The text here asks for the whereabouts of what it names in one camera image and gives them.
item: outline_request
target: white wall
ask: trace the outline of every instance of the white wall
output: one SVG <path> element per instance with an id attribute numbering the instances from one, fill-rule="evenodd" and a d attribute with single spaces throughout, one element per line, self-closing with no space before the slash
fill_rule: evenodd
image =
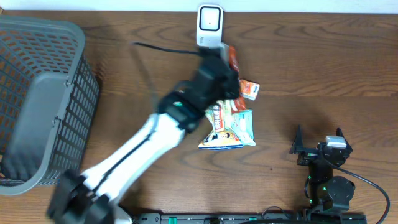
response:
<path id="1" fill-rule="evenodd" d="M 398 13 L 398 0 L 0 0 L 5 10 L 196 11 L 203 3 L 226 12 Z"/>

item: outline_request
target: gray basket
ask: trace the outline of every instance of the gray basket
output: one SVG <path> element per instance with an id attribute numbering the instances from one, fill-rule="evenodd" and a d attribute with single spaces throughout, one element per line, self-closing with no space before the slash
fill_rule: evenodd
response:
<path id="1" fill-rule="evenodd" d="M 100 89 L 69 22 L 0 16 L 0 195 L 79 171 Z"/>

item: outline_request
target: wooden table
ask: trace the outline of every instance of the wooden table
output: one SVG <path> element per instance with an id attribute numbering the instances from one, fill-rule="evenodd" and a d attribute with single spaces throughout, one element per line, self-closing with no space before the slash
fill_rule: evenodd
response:
<path id="1" fill-rule="evenodd" d="M 128 43 L 195 48 L 196 13 L 5 11 L 13 16 L 71 21 L 86 35 L 85 54 L 103 91 L 82 170 L 112 154 L 150 113 L 149 90 Z M 308 205 L 307 167 L 289 154 L 297 126 L 316 146 L 341 127 L 354 151 L 343 166 L 383 187 L 391 198 L 385 223 L 398 222 L 398 16 L 226 13 L 224 41 L 238 50 L 241 78 L 261 84 L 254 110 L 256 147 L 214 152 L 197 145 L 211 126 L 160 158 L 123 205 L 165 213 L 262 212 L 271 205 Z M 159 95 L 189 79 L 194 55 L 140 49 Z M 344 174 L 336 171 L 335 175 Z M 356 184 L 352 212 L 375 223 L 382 194 Z M 53 187 L 0 197 L 0 223 L 43 223 Z"/>

